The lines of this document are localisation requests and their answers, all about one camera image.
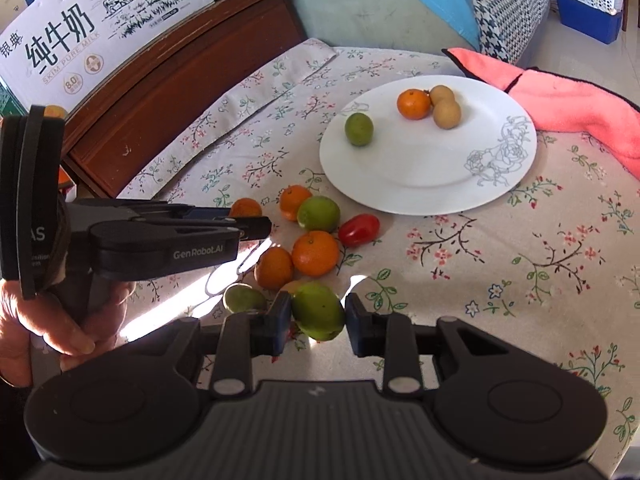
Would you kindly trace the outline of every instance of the wooden bed frame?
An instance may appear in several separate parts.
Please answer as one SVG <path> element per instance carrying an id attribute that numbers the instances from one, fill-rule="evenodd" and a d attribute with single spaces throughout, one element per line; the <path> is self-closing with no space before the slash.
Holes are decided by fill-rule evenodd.
<path id="1" fill-rule="evenodd" d="M 306 40 L 290 0 L 220 0 L 127 61 L 66 122 L 63 165 L 115 197 L 210 104 Z"/>

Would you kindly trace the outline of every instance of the houndstooth fabric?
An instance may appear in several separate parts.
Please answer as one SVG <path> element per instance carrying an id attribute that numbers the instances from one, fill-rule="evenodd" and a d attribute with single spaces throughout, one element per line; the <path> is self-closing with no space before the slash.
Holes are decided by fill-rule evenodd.
<path id="1" fill-rule="evenodd" d="M 545 16 L 549 0 L 473 0 L 480 52 L 515 64 Z"/>

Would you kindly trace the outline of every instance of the orange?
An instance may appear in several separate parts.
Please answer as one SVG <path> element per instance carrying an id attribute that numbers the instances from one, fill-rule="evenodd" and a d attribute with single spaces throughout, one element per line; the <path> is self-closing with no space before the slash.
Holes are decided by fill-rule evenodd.
<path id="1" fill-rule="evenodd" d="M 293 244 L 291 251 L 296 269 L 316 278 L 328 273 L 338 263 L 338 243 L 325 231 L 309 231 Z"/>
<path id="2" fill-rule="evenodd" d="M 418 121 L 429 115 L 431 98 L 426 90 L 411 88 L 398 96 L 396 105 L 402 117 Z"/>
<path id="3" fill-rule="evenodd" d="M 253 198 L 239 198 L 231 206 L 229 216 L 242 218 L 243 216 L 262 216 L 262 208 Z"/>
<path id="4" fill-rule="evenodd" d="M 280 195 L 280 212 L 292 222 L 298 221 L 300 205 L 313 194 L 304 186 L 289 186 Z"/>
<path id="5" fill-rule="evenodd" d="M 255 282 L 267 290 L 280 290 L 293 280 L 291 255 L 282 247 L 270 247 L 254 268 Z"/>
<path id="6" fill-rule="evenodd" d="M 64 119 L 66 117 L 66 110 L 62 106 L 48 105 L 44 108 L 44 116 Z"/>

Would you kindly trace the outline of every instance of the tomato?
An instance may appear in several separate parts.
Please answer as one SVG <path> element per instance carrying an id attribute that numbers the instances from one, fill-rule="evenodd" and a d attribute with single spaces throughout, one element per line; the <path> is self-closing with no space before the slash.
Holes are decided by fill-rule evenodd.
<path id="1" fill-rule="evenodd" d="M 379 232 L 380 220 L 373 215 L 362 214 L 342 224 L 338 238 L 345 247 L 357 247 L 375 240 Z"/>

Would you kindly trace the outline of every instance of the pink blanket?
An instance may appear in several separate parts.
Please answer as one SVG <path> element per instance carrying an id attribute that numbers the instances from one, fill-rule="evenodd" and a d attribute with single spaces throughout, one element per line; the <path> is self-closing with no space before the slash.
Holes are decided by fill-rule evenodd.
<path id="1" fill-rule="evenodd" d="M 527 111 L 537 130 L 587 132 L 640 178 L 640 108 L 636 104 L 587 81 L 523 70 L 464 48 L 443 52 L 466 76 L 507 92 Z"/>

